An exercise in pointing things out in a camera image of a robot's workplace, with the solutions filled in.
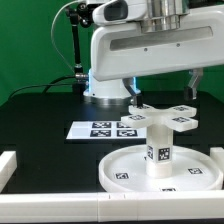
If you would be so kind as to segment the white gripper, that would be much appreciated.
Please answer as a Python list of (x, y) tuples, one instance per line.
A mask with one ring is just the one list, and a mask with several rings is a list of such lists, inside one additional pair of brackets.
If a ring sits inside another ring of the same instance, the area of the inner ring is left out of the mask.
[(203, 67), (224, 64), (224, 4), (184, 10), (147, 4), (142, 20), (99, 26), (91, 39), (91, 71), (99, 81), (123, 79), (132, 105), (143, 106), (130, 77), (188, 70), (184, 99), (195, 100)]

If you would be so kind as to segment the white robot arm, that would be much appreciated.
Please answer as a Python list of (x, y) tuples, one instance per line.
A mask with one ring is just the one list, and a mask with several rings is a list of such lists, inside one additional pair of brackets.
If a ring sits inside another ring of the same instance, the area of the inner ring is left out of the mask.
[(138, 76), (188, 70), (185, 97), (196, 98), (203, 69), (224, 64), (224, 4), (191, 8), (188, 0), (87, 0), (91, 38), (89, 87), (103, 105), (139, 102)]

